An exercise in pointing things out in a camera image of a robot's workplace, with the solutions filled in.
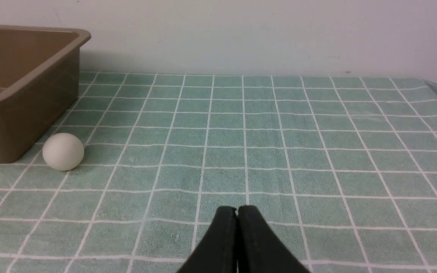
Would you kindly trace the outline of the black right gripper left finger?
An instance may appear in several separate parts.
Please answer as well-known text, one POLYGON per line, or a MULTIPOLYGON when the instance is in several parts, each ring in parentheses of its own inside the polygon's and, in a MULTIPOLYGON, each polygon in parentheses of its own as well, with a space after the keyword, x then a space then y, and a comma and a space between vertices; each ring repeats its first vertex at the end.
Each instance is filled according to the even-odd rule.
POLYGON ((177 272, 236 273, 236 232, 236 209, 219 206, 200 243, 177 272))

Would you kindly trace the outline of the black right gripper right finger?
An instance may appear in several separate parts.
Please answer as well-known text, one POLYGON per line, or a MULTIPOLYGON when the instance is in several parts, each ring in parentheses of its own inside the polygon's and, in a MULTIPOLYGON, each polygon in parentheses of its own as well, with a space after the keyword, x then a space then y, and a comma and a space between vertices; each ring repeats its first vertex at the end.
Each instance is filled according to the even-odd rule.
POLYGON ((279 240, 256 206, 238 209, 237 263, 240 273, 308 273, 279 240))

